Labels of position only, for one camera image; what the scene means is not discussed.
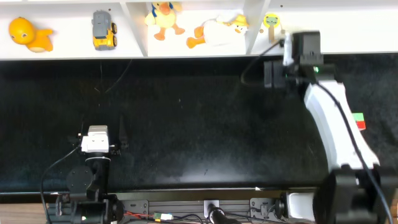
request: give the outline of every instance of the orange rubber duck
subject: orange rubber duck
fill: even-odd
[[[26,47],[35,53],[52,51],[53,47],[48,35],[52,34],[51,29],[36,29],[27,19],[18,17],[9,26],[9,33],[12,40],[17,44]]]

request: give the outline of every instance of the black tabletop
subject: black tabletop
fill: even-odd
[[[111,191],[316,185],[327,173],[317,127],[300,97],[240,84],[251,58],[0,63],[0,192],[38,192],[44,169],[85,126],[117,131],[130,148],[111,162]],[[351,109],[381,164],[398,159],[396,55],[335,55]],[[261,66],[249,78],[256,79]],[[48,191],[84,158],[51,170]]]

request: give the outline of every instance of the duck's orange beak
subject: duck's orange beak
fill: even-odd
[[[159,7],[159,10],[164,14],[164,15],[168,15],[170,13],[170,7],[169,7],[169,3],[165,2],[162,3]]]

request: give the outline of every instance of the yellow duck toy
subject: yellow duck toy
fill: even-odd
[[[248,31],[249,24],[244,15],[238,15],[232,22],[223,22],[222,19],[210,19],[194,31],[195,38],[187,39],[187,46],[192,49],[198,44],[208,44],[216,47],[231,44]]]
[[[30,51],[35,53],[52,51],[53,47],[48,37],[52,32],[51,29],[38,30],[22,17],[14,19],[9,26],[12,40],[17,44],[26,45]]]
[[[168,28],[173,28],[175,34],[180,35],[185,32],[185,29],[179,28],[175,21],[177,20],[177,15],[174,10],[181,11],[182,6],[178,2],[153,2],[152,11],[145,18],[145,23],[150,25],[158,25],[160,27],[160,32],[155,34],[154,37],[157,40],[165,39],[165,32]]]

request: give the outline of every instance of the toy truck wheel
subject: toy truck wheel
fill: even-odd
[[[112,33],[116,34],[118,32],[118,27],[116,26],[115,23],[112,22]]]
[[[115,36],[113,36],[113,47],[116,47],[118,45],[118,40],[116,39]]]

